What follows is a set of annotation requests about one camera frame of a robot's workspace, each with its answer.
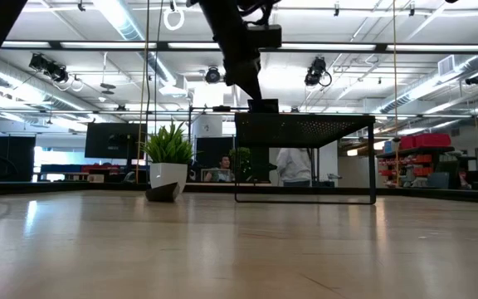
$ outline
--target monitor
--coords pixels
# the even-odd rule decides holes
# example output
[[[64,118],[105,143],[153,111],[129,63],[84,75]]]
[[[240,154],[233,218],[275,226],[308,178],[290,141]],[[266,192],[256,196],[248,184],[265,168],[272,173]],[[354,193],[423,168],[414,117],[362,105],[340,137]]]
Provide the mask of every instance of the monitor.
[[[141,140],[145,141],[147,128],[141,125]],[[139,124],[88,124],[86,158],[137,159]]]

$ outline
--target red bin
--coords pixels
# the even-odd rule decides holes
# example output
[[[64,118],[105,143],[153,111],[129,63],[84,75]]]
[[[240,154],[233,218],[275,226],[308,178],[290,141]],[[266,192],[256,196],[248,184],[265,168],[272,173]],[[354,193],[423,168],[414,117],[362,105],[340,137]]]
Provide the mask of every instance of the red bin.
[[[416,147],[446,147],[451,146],[448,134],[421,134],[414,137]]]
[[[414,141],[415,141],[414,136],[402,137],[402,141],[401,141],[402,150],[409,150],[416,147]]]

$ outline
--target person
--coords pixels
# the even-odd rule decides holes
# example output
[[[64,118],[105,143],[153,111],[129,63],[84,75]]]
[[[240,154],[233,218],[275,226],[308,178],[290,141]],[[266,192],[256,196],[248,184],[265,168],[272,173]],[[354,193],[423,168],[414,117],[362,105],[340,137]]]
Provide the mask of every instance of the person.
[[[219,167],[210,169],[204,177],[204,182],[232,182],[233,174],[230,171],[230,156],[223,155]]]
[[[280,149],[276,164],[284,187],[311,185],[311,157],[307,149]]]

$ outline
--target potted plant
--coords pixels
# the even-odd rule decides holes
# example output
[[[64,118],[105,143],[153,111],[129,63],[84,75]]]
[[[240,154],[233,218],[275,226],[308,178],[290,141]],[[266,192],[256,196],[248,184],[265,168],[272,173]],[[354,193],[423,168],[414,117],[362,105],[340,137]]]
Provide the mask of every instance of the potted plant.
[[[235,160],[237,159],[236,151],[239,153],[239,160],[237,165]],[[235,167],[238,168],[239,173],[237,174],[238,182],[246,182],[252,176],[252,167],[251,167],[251,153],[248,148],[239,148],[239,149],[230,149],[230,158],[232,159],[232,168],[235,172]]]
[[[147,198],[156,201],[171,201],[182,193],[188,176],[188,163],[193,157],[193,147],[187,140],[183,140],[183,130],[177,128],[172,122],[169,130],[162,126],[157,134],[149,135],[147,142],[141,145],[141,149],[149,157],[151,164],[150,186],[152,190],[160,187],[178,184],[172,189],[172,193],[155,192]]]

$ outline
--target wooden floor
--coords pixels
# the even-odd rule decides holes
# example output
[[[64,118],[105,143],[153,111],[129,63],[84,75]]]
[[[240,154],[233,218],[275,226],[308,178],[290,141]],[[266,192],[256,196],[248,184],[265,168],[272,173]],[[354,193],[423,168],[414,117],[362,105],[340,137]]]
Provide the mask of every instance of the wooden floor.
[[[0,197],[0,299],[478,299],[478,204]]]

